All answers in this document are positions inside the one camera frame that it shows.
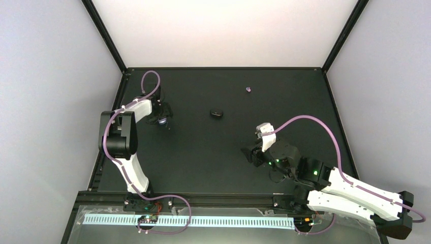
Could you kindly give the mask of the lavender earbud charging case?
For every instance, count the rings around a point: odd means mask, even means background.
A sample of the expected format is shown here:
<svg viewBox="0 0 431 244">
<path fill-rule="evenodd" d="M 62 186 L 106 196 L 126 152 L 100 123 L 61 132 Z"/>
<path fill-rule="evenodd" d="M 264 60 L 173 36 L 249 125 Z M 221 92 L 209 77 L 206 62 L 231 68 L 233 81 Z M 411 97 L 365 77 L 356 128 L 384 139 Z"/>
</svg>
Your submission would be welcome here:
<svg viewBox="0 0 431 244">
<path fill-rule="evenodd" d="M 166 125 L 167 124 L 167 117 L 162 117 L 158 119 L 158 124 L 159 125 Z"/>
</svg>

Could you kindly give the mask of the black earbud charging case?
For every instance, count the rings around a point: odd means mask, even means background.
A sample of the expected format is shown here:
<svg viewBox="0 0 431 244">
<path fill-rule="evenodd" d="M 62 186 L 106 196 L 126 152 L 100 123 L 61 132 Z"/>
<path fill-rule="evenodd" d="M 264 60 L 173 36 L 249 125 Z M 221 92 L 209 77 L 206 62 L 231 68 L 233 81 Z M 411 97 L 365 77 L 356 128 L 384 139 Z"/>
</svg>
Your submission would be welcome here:
<svg viewBox="0 0 431 244">
<path fill-rule="evenodd" d="M 222 118 L 224 116 L 224 112 L 220 109 L 211 109 L 209 114 L 213 118 Z"/>
</svg>

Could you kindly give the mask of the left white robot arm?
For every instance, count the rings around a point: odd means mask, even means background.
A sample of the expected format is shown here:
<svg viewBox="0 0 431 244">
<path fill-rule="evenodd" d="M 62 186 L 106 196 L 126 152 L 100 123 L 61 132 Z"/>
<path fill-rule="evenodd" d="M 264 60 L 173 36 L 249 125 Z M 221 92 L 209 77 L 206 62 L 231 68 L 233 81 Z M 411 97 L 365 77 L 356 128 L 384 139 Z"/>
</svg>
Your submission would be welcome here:
<svg viewBox="0 0 431 244">
<path fill-rule="evenodd" d="M 166 125 L 173 116 L 169 103 L 157 96 L 137 97 L 113 111 L 104 111 L 100 118 L 98 147 L 120 171 L 131 194 L 153 200 L 151 184 L 137 156 L 136 124 L 144 119 L 151 125 Z"/>
</svg>

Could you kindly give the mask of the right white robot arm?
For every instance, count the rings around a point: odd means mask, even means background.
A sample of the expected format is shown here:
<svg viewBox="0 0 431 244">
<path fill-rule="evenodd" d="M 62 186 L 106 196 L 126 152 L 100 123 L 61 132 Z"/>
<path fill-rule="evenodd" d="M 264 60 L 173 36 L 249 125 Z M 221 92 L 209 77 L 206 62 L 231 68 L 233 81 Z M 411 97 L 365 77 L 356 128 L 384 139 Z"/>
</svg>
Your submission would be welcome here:
<svg viewBox="0 0 431 244">
<path fill-rule="evenodd" d="M 294 212 L 331 212 L 401 240 L 413 229 L 409 207 L 414 203 L 414 196 L 410 192 L 394 193 L 373 187 L 336 167 L 302 156 L 298 148 L 280 139 L 272 145 L 259 141 L 241 148 L 241 152 L 254 166 L 268 165 L 294 181 L 294 195 L 289 199 Z"/>
</svg>

